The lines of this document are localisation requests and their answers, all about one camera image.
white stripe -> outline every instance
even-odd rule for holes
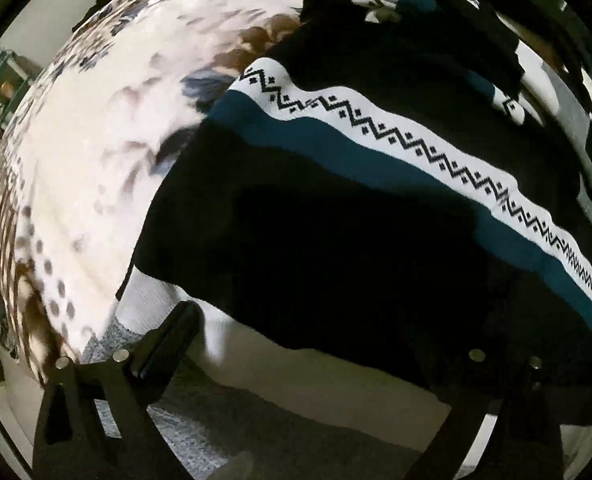
[[[496,110],[508,115],[518,126],[524,124],[525,108],[523,108],[519,102],[510,99],[509,96],[496,85],[493,85],[493,98],[491,104]]]
[[[538,113],[536,107],[528,100],[528,96],[525,95],[524,92],[520,92],[518,94],[518,102],[520,106],[524,108],[524,110],[532,116],[540,126],[544,126],[544,119],[542,118],[543,114]]]
[[[525,71],[521,83],[540,101],[551,117],[556,117],[560,111],[560,103],[551,79],[542,68],[544,61],[522,40],[518,43],[516,55]]]
[[[386,7],[387,9],[396,10],[396,4],[389,0],[351,0],[351,3],[367,9],[376,9],[378,7]]]
[[[281,88],[280,96],[277,96],[275,92],[262,92],[260,85],[260,80],[262,80],[262,78],[260,73],[256,77],[256,83],[252,83],[247,79],[250,73],[258,70],[264,71],[264,78],[270,76],[274,78],[274,82],[271,86]],[[555,240],[557,236],[560,240],[563,240],[567,244],[570,250],[569,252],[575,255],[578,263],[592,279],[592,266],[580,252],[578,244],[567,231],[553,223],[549,211],[536,203],[531,202],[531,200],[526,198],[518,190],[516,179],[506,171],[500,170],[480,158],[461,152],[446,140],[415,121],[378,108],[366,97],[350,88],[332,87],[315,92],[301,90],[292,83],[289,74],[280,63],[266,57],[253,62],[245,71],[245,75],[234,82],[231,86],[231,90],[246,94],[252,98],[266,114],[279,121],[288,121],[298,117],[309,117],[324,122],[338,130],[353,142],[370,150],[384,153],[411,164],[431,175],[450,189],[485,206],[495,219],[506,226],[509,226],[522,237],[535,243],[545,253],[550,254],[559,260],[572,280],[592,302],[592,290],[590,286],[585,283],[575,269],[573,269],[572,264],[564,253],[564,247],[556,244],[552,246],[549,241],[545,240],[545,237],[550,237],[550,240]],[[274,101],[269,100],[270,96],[274,96]],[[285,105],[285,101],[282,102],[282,108],[279,108],[277,101],[278,99],[284,99],[284,96],[289,97],[288,102],[295,103],[299,101],[303,104],[307,101],[310,102],[303,110],[300,110],[297,106],[287,106]],[[330,101],[330,98],[332,97],[335,97],[335,100]],[[493,192],[487,193],[485,186],[476,189],[471,183],[469,176],[467,176],[466,182],[462,182],[459,177],[454,178],[450,176],[448,171],[441,170],[438,163],[430,162],[429,158],[424,156],[424,152],[421,153],[422,156],[418,156],[414,149],[406,150],[400,146],[399,142],[390,144],[385,138],[377,139],[372,134],[363,134],[362,126],[351,126],[349,116],[344,108],[328,112],[319,104],[318,100],[320,98],[325,99],[327,102],[335,103],[348,100],[351,104],[351,113],[355,114],[357,113],[357,110],[359,110],[361,118],[371,118],[374,124],[378,125],[379,128],[380,124],[382,124],[383,127],[380,128],[382,132],[397,128],[402,134],[410,134],[409,139],[407,139],[408,142],[422,139],[425,142],[427,149],[431,150],[433,148],[435,150],[434,152],[431,152],[433,153],[433,156],[440,155],[441,153],[444,153],[444,155],[447,156],[452,170],[457,171],[461,168],[468,168],[470,170],[470,176],[476,179],[476,184],[489,177],[496,186],[498,184],[502,186],[499,188],[500,190],[508,190],[507,198],[496,202],[495,194]],[[392,134],[391,136],[387,136],[387,138],[394,139],[395,136]],[[528,214],[528,218],[523,216],[522,213],[517,213],[512,216],[509,214],[508,210],[502,210],[503,205],[506,206],[508,210],[511,209],[514,211],[514,213],[522,207],[524,214]],[[528,228],[525,227],[525,223],[531,223],[534,218],[539,219],[545,229],[548,228],[549,235],[543,237],[539,230],[537,232],[533,231],[533,226]]]
[[[482,454],[487,447],[487,442],[492,436],[493,428],[495,428],[496,421],[498,421],[497,415],[485,415],[482,424],[474,438],[474,442],[469,449],[469,452],[464,457],[463,465],[476,464],[480,462]]]

screw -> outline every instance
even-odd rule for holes
[[[529,358],[529,366],[534,370],[540,370],[542,368],[542,359],[540,357],[531,356]]]
[[[112,358],[117,363],[122,363],[129,356],[130,356],[130,351],[127,349],[121,348],[120,350],[117,350],[116,352],[114,352],[114,355],[112,356]]]
[[[471,361],[481,363],[486,358],[486,354],[482,350],[474,348],[473,350],[469,351],[469,358]]]
[[[66,368],[68,364],[70,364],[70,359],[68,357],[59,357],[56,361],[56,367],[58,370]]]

wall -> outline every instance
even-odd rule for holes
[[[44,67],[96,0],[31,0],[0,39],[0,46]]]

